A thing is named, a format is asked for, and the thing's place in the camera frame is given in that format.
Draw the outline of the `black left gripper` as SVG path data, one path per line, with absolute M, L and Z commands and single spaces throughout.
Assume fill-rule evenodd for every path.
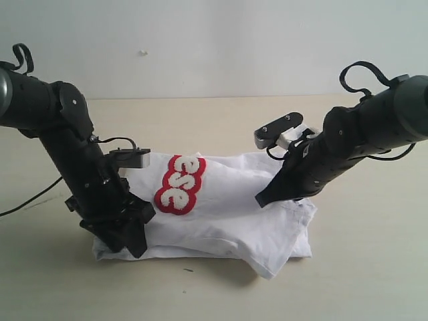
M 114 161 L 98 146 L 83 146 L 63 156 L 63 179 L 72 196 L 70 211 L 82 218 L 80 227 L 111 251 L 127 249 L 140 258 L 148 248 L 145 225 L 155 216 L 150 202 L 130 192 Z

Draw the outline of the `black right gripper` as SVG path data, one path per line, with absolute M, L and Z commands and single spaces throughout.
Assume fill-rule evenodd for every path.
M 351 161 L 333 154 L 321 134 L 300 144 L 282 170 L 255 196 L 261 208 L 278 201 L 317 195 L 329 182 L 351 167 Z

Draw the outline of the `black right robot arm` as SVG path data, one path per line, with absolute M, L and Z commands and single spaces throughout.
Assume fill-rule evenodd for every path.
M 255 197 L 261 207 L 317 195 L 363 159 L 427 140 L 427 76 L 403 75 L 353 108 L 334 107 L 320 133 L 302 121 L 292 112 L 254 132 L 258 148 L 286 150 L 281 169 Z

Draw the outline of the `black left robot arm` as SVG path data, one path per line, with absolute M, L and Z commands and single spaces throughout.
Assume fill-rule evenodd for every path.
M 1 125 L 41 141 L 72 193 L 66 205 L 81 217 L 80 227 L 114 253 L 126 248 L 140 257 L 147 250 L 144 226 L 154 217 L 154 208 L 130 192 L 118 171 L 148 165 L 150 149 L 133 146 L 104 154 L 77 87 L 48 84 L 5 68 Z

